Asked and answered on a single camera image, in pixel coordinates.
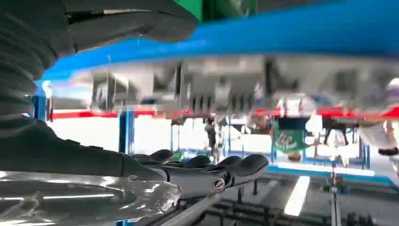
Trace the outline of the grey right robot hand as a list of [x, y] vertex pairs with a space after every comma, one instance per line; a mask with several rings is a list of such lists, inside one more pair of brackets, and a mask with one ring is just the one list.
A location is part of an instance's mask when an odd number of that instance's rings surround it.
[[259, 154], [230, 157], [191, 169], [167, 164], [170, 151], [130, 156], [59, 138], [43, 121], [26, 117], [35, 81], [60, 58], [141, 37], [163, 42], [188, 39], [197, 18], [172, 0], [3, 0], [0, 3], [0, 169], [165, 181], [183, 197], [205, 196], [262, 175]]

